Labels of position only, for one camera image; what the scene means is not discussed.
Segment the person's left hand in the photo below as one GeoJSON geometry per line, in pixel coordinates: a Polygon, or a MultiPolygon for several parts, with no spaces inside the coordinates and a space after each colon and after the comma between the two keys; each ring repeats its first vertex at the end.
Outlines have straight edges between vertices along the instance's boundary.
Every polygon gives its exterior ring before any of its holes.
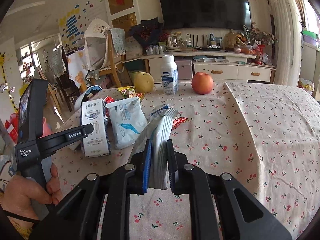
{"type": "Polygon", "coordinates": [[[38,216],[31,205],[32,200],[44,205],[59,204],[63,195],[60,187],[58,169],[55,164],[52,164],[50,172],[52,177],[50,181],[48,181],[45,189],[38,183],[20,175],[13,176],[1,200],[3,210],[22,217],[38,220],[38,216]]]}

